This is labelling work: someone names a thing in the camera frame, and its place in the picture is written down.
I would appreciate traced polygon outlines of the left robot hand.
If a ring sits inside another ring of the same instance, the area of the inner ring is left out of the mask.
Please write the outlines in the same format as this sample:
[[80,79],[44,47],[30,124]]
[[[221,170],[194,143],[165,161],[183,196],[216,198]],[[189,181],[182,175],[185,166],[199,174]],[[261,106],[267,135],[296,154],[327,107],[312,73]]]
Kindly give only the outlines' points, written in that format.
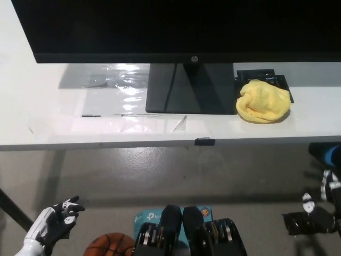
[[65,238],[76,225],[79,212],[85,208],[78,204],[79,196],[42,210],[27,232],[25,239],[33,239],[42,246],[52,248]]

